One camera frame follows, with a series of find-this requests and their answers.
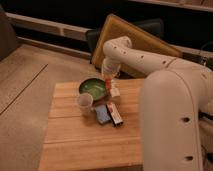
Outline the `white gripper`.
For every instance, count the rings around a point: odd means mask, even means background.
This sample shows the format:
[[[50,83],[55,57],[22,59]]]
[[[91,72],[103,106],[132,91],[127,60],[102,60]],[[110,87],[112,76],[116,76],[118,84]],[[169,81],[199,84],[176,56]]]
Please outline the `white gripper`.
[[[101,66],[101,74],[104,79],[115,78],[120,71],[121,64],[110,58],[105,58]]]

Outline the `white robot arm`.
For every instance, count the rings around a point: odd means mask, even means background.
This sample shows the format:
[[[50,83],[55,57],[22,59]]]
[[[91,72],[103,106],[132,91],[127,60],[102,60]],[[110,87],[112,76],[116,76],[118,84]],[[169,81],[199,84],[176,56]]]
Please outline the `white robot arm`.
[[[204,171],[199,111],[213,101],[213,70],[136,50],[127,36],[103,45],[105,71],[125,63],[144,73],[139,94],[143,171]]]

